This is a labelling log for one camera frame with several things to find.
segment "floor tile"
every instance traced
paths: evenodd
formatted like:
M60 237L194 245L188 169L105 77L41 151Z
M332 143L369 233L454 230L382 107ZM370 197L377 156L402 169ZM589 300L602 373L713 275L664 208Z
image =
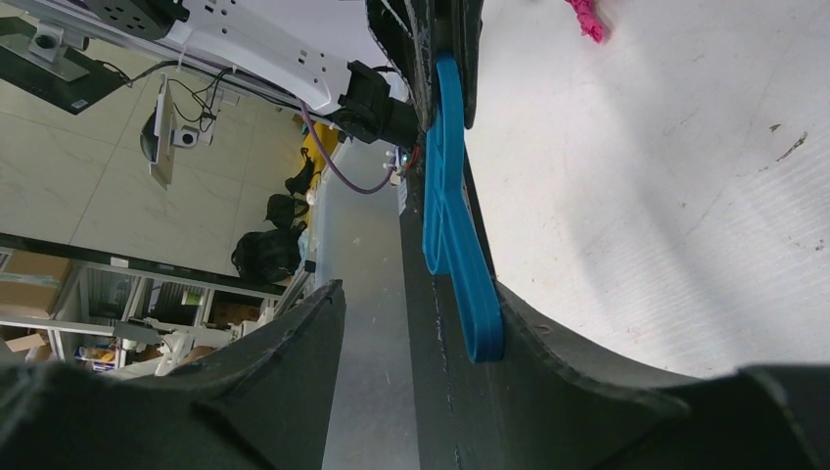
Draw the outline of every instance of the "floor tile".
M0 114L0 232L68 243L114 148Z
M111 62L130 76L138 74L154 63L137 53L98 40L91 41L86 55ZM34 95L22 92L6 81L0 81L0 113L115 144L132 114L143 87L144 81L137 82L132 88L121 87L80 115L73 116Z
M303 136L292 113L262 102L245 173L246 184L285 191L285 180L300 171Z
M141 153L118 148L72 244L222 272L241 184L177 165L164 191Z

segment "white curved surface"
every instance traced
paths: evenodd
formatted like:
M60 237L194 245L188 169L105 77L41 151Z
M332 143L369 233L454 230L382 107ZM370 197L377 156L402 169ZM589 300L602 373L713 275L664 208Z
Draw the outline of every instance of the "white curved surface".
M484 2L467 145L499 279L683 374L830 361L830 4L598 11L603 45L563 1Z

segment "blue rubber band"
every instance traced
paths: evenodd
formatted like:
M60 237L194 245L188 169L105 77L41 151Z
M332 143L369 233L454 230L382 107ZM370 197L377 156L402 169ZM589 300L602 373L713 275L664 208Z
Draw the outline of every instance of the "blue rubber band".
M501 308L473 220L464 203L464 106L455 60L437 62L440 102L427 132L424 257L433 275L449 274L473 362L496 361L504 350Z

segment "pink object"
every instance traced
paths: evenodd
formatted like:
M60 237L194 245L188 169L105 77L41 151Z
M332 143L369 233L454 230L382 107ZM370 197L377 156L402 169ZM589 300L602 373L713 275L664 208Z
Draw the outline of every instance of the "pink object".
M603 26L594 13L594 0L565 1L574 7L576 19L579 20L579 25L582 26L582 35L591 36L597 43L602 42Z

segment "black bag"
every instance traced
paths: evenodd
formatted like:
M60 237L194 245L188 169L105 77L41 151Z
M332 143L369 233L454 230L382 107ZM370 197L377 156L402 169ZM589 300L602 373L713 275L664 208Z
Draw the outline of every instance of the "black bag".
M311 180L317 174L314 172L314 161L308 156L308 149L301 147L300 154L305 157L305 164L302 166L300 172L297 173L297 176L286 179L286 189L292 196L295 194L305 195L308 192L308 188L311 187Z
M248 232L237 242L231 262L239 277L255 283L273 284L292 276L300 267L297 240L305 222L292 229Z
M308 203L284 194L275 194L268 198L265 220L270 220L277 228L289 229L294 220L308 212Z

